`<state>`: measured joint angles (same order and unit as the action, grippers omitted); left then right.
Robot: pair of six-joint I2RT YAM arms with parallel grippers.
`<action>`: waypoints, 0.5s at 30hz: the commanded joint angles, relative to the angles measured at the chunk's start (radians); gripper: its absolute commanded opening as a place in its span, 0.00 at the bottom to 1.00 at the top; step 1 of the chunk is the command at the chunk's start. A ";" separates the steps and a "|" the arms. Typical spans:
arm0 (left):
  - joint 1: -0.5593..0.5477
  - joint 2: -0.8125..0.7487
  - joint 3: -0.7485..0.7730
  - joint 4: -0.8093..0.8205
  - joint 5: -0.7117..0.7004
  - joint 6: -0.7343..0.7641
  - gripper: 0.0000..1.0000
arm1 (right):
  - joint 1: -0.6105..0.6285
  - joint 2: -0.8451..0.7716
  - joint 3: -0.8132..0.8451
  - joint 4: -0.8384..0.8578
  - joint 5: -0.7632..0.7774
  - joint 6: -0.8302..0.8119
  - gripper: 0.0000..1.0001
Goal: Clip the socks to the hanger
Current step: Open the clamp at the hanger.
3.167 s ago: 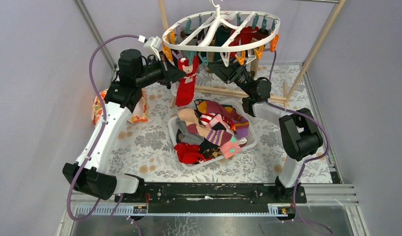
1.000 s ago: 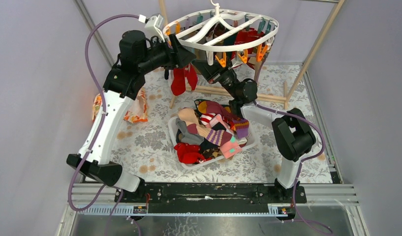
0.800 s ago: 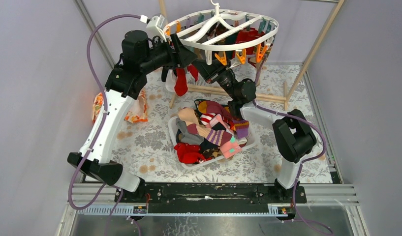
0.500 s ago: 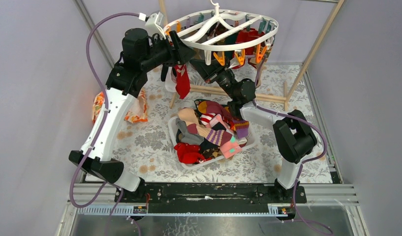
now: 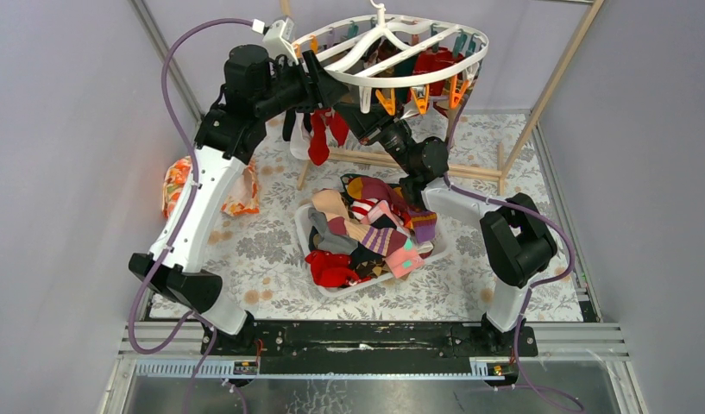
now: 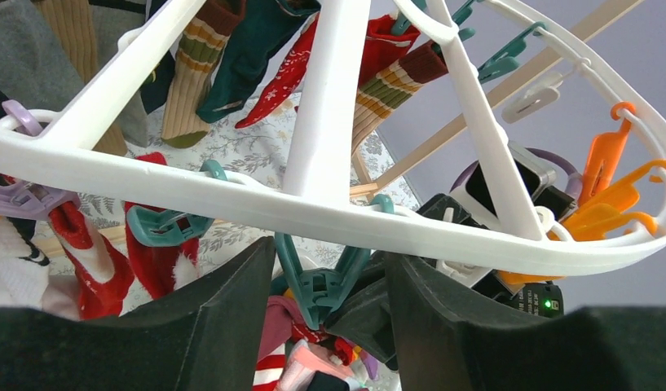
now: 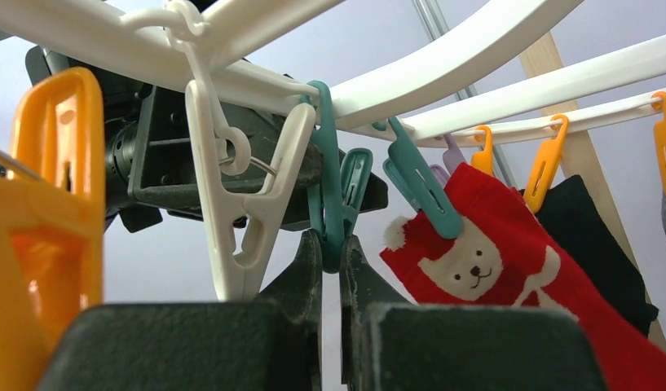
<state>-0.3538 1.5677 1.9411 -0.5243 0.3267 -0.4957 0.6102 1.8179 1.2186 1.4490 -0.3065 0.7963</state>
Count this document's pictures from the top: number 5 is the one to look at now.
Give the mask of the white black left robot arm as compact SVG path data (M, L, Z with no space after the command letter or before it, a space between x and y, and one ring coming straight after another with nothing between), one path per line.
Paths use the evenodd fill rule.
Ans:
M224 82L190 142L190 175L154 244L134 253L129 270L149 289L196 312L222 331L232 354L251 349L247 312L223 294L223 278L205 271L209 236L231 188L267 136L270 119L287 112L330 108L348 88L324 68L324 58L304 51L298 61L275 59L258 45L233 48Z

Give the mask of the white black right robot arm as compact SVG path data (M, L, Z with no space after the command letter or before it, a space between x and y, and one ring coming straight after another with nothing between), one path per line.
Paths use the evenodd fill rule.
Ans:
M515 343L513 330L521 325L533 277L557 254L550 221L526 194L501 200L455 187L448 178L449 139L416 141L407 121L384 109L362 113L352 103L338 103L334 110L362 145L381 145L405 172L400 192L412 218L429 212L479 224L497 278L481 342L490 354L505 354Z

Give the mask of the large red sock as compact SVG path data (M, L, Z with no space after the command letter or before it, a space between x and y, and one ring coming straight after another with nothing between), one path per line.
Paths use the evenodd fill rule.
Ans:
M342 147L347 141L349 134L349 126L343 117L333 110L328 117L327 126L337 145Z

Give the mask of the white sock black stripes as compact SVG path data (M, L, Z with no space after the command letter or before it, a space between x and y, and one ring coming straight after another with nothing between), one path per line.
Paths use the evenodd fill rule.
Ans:
M290 137L290 153L297 160L309 161L309 148L311 147L311 133L304 124L305 114L297 113Z

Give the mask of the red white sock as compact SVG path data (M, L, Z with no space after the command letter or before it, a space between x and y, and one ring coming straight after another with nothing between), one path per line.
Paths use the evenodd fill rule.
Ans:
M307 151L310 161L315 166L323 165L330 156L326 134L326 112L318 110L310 115L311 140Z

